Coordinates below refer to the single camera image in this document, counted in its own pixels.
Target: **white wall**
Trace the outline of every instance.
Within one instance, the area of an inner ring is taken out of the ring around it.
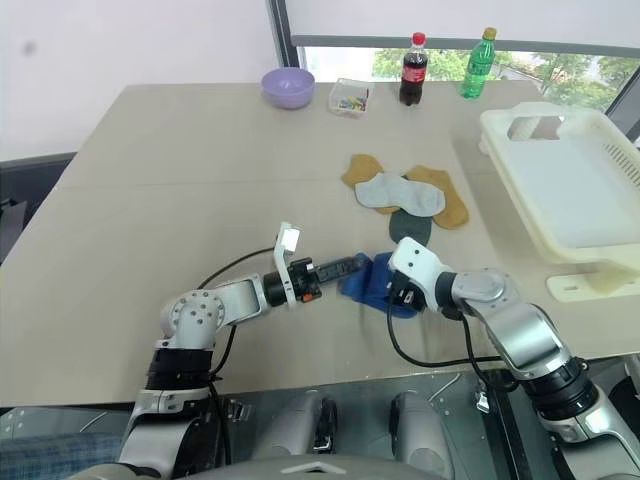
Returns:
[[[76,151],[135,83],[256,82],[266,0],[4,0],[0,160]]]
[[[638,0],[287,0],[292,35],[478,38],[640,48]]]

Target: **clear plastic box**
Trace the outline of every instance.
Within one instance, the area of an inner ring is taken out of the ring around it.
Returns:
[[[339,78],[329,94],[329,110],[336,115],[362,118],[369,110],[373,83]]]

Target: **white table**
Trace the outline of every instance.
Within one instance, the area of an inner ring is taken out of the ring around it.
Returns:
[[[270,107],[256,85],[126,89],[2,266],[0,405],[132,401],[165,303],[271,245],[282,220],[302,227],[296,257],[315,263],[392,250],[389,217],[361,207],[340,181],[358,152],[400,174],[414,165],[449,171],[471,220],[455,231],[434,225],[429,247],[443,261],[513,273],[575,354],[638,350],[639,329],[624,329],[638,298],[552,300],[544,280],[558,267],[534,252],[491,161],[477,150],[480,112],[539,99],[532,84],[493,82],[468,101],[454,84],[430,82],[416,108],[381,84],[363,120],[329,113],[330,87],[318,85],[313,103],[299,111]],[[265,256],[224,279],[273,270]],[[425,314],[396,325],[399,341],[419,358],[466,356],[459,323]],[[476,321],[472,329],[476,354],[491,353]],[[393,352],[381,312],[331,286],[318,301],[242,324],[220,390],[424,372]]]

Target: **window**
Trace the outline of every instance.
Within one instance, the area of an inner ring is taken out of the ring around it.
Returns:
[[[303,58],[319,82],[339,77],[367,81],[399,80],[400,48],[304,47]],[[468,50],[428,50],[428,80],[460,81]],[[490,80],[530,80],[549,101],[605,111],[640,66],[640,59],[566,53],[496,54]]]

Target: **sock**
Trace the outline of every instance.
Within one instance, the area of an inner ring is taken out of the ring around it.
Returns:
[[[417,217],[432,217],[445,207],[442,190],[423,182],[411,182],[395,173],[378,173],[356,184],[356,198],[365,207],[399,206]]]
[[[392,276],[389,270],[391,252],[376,255],[373,261],[364,253],[358,253],[356,258],[364,264],[364,268],[338,280],[338,291],[356,302],[386,312]],[[404,305],[393,305],[391,308],[393,316],[398,318],[415,317],[417,313],[415,309]]]
[[[445,208],[433,217],[436,225],[454,229],[463,226],[469,221],[469,211],[456,192],[451,177],[446,170],[433,170],[427,167],[413,167],[406,175],[409,180],[415,182],[430,183],[444,192]]]
[[[389,236],[396,243],[411,237],[426,247],[431,237],[431,222],[431,217],[415,217],[401,209],[391,215]]]
[[[351,156],[351,166],[342,176],[342,181],[355,190],[357,183],[368,182],[378,173],[384,172],[382,165],[375,157],[365,153],[357,153]],[[382,214],[390,214],[400,210],[400,207],[376,208]]]

